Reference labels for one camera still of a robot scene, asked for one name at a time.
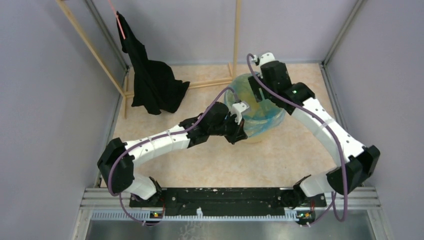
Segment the wooden pole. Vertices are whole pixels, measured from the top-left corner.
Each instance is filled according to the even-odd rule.
[[[70,23],[75,28],[76,32],[79,34],[81,39],[84,41],[85,45],[87,45],[90,52],[93,54],[97,62],[100,64],[101,68],[104,70],[104,72],[107,74],[109,79],[112,81],[113,85],[115,85],[118,92],[124,97],[124,91],[118,84],[118,81],[115,79],[115,77],[112,75],[109,68],[106,66],[103,59],[100,57],[100,55],[97,53],[96,49],[94,48],[92,42],[89,40],[86,32],[83,30],[81,25],[78,23],[77,19],[75,18],[74,14],[71,12],[71,9],[69,9],[68,5],[65,3],[64,0],[56,0],[57,4],[59,5],[60,9],[62,9],[63,13],[67,17],[67,19],[70,21]]]
[[[232,56],[232,79],[237,77],[237,58],[239,55],[239,32],[242,0],[235,0],[234,53]]]

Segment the wooden rack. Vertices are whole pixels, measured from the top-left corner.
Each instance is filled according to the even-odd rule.
[[[123,117],[124,119],[126,119],[127,118],[127,99],[134,97],[134,92],[128,91],[128,85],[129,85],[128,75],[124,79],[123,88],[122,88],[121,85],[119,84],[119,81],[117,81],[116,78],[112,75],[111,70],[108,68],[108,66],[106,66],[105,62],[100,57],[99,53],[97,52],[93,43],[88,38],[84,29],[78,23],[71,9],[65,3],[65,0],[56,0],[56,2],[59,5],[59,7],[62,9],[63,13],[66,15],[70,23],[73,25],[73,27],[75,28],[76,32],[79,34],[81,39],[84,41],[85,45],[87,45],[90,52],[98,61],[101,68],[104,70],[106,75],[112,81],[113,85],[118,90],[119,94],[121,94],[122,102],[123,102]],[[209,81],[194,82],[190,84],[188,89],[198,89],[198,88],[206,88],[206,87],[212,87],[217,85],[227,85],[231,83],[231,81],[236,77],[237,56],[239,52],[239,29],[240,29],[241,6],[242,6],[242,0],[235,0],[234,51],[233,51],[232,64],[228,63],[229,76],[224,78],[219,78],[219,79],[213,79]]]

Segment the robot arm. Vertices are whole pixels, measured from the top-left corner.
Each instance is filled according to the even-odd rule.
[[[194,128],[192,126],[200,115],[142,139],[122,142],[120,138],[115,138],[106,146],[97,166],[105,180],[109,179],[112,172],[111,181],[107,181],[107,186],[113,193],[132,193],[144,200],[155,202],[161,195],[161,187],[152,177],[134,172],[135,167],[160,155],[202,144],[210,135],[224,136],[231,144],[247,139],[248,136],[243,130],[242,114],[249,109],[249,105],[243,101],[234,103],[231,110],[225,104],[215,102]],[[125,151],[128,153],[113,168],[114,162]]]
[[[343,194],[341,161],[345,162],[348,193],[373,174],[380,156],[380,151],[375,146],[365,147],[361,142],[349,135],[327,113],[318,99],[316,99],[315,94],[304,83],[292,84],[286,65],[275,60],[272,53],[266,52],[260,57],[253,56],[253,62],[260,67],[260,73],[257,77],[266,87],[286,100],[313,112],[324,121],[324,124],[322,124],[307,112],[276,98],[261,87],[254,76],[249,78],[256,101],[260,102],[263,98],[269,99],[305,125],[331,154],[337,166],[334,169],[316,175],[306,176],[297,182],[293,189],[296,191],[295,195],[300,196],[300,202],[305,197],[312,197],[322,193],[335,191]],[[329,126],[337,136],[343,151],[343,159],[340,159],[337,144],[326,129],[326,126]]]

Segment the gray wall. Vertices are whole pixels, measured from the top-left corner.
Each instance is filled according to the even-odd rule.
[[[396,239],[423,239],[424,1],[368,1],[330,63],[349,131],[381,150],[371,183]]]
[[[81,1],[67,2],[95,27]],[[0,239],[69,239],[118,92],[55,1],[0,1],[0,11]]]
[[[106,0],[93,0],[119,43]],[[235,0],[112,0],[153,60],[169,64],[233,61]],[[355,0],[242,0],[238,60],[273,51],[287,62],[324,59]]]

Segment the gray floor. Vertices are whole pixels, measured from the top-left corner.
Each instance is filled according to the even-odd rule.
[[[311,228],[294,222],[162,222],[144,227],[133,221],[91,221],[87,240],[287,240],[375,239],[367,211],[349,211],[339,223],[333,212]]]

